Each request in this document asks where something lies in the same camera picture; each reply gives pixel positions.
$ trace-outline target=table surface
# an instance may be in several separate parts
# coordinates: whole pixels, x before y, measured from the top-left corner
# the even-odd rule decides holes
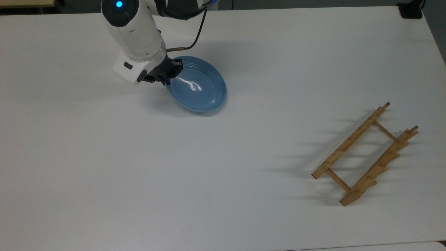
[[[56,0],[0,0],[0,8],[53,7]]]
[[[446,247],[439,242],[400,243],[389,245],[373,245],[361,247],[335,247],[319,249],[319,251],[446,251]]]
[[[155,17],[168,47],[201,17]],[[1,16],[0,250],[278,251],[446,239],[446,67],[397,7],[209,12],[193,55],[225,78],[213,114],[112,72],[100,14]],[[420,133],[347,207],[311,172],[380,105]],[[349,185],[390,141],[372,128]]]

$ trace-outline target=black cable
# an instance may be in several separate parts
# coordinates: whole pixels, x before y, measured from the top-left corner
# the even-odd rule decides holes
[[[194,43],[193,43],[191,46],[189,46],[189,47],[176,47],[176,48],[170,48],[170,49],[167,49],[167,52],[171,52],[171,51],[181,51],[181,50],[189,50],[189,49],[192,49],[192,47],[195,46],[195,44],[196,44],[197,41],[198,41],[198,38],[200,37],[201,29],[203,28],[203,24],[204,24],[204,19],[206,18],[206,13],[207,13],[207,8],[206,8],[206,10],[204,11],[203,19],[201,20],[201,24],[200,24],[200,29],[198,30],[198,34],[197,34],[197,37],[195,38]]]

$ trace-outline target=blue plate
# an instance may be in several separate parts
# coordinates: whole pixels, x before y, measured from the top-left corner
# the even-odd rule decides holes
[[[183,70],[166,85],[171,96],[185,108],[205,113],[219,108],[226,98],[226,85],[217,69],[208,62],[181,56]]]

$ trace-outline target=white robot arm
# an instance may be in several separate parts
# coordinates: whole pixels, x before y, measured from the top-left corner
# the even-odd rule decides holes
[[[121,46],[113,71],[123,80],[137,85],[141,81],[170,84],[182,68],[173,61],[152,15],[187,20],[197,16],[218,0],[103,0],[101,11],[106,25]]]

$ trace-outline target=wooden crossbar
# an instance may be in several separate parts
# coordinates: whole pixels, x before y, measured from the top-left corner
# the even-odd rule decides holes
[[[410,138],[418,134],[418,126],[412,129],[406,129],[398,137],[395,137],[387,129],[384,128],[378,121],[376,121],[384,110],[390,105],[386,103],[383,107],[379,107],[370,115],[366,121],[358,127],[311,175],[318,179],[322,174],[327,173],[336,183],[339,184],[347,193],[339,201],[346,206],[355,200],[359,199],[365,191],[376,185],[376,178],[386,172],[389,168],[387,165],[396,160],[400,155],[398,151],[409,145],[407,142]],[[358,138],[371,126],[375,125],[384,134],[389,136],[393,143],[389,148],[377,159],[377,161],[365,172],[365,174],[356,182],[353,187],[349,187],[339,176],[337,176],[331,166],[349,149]]]

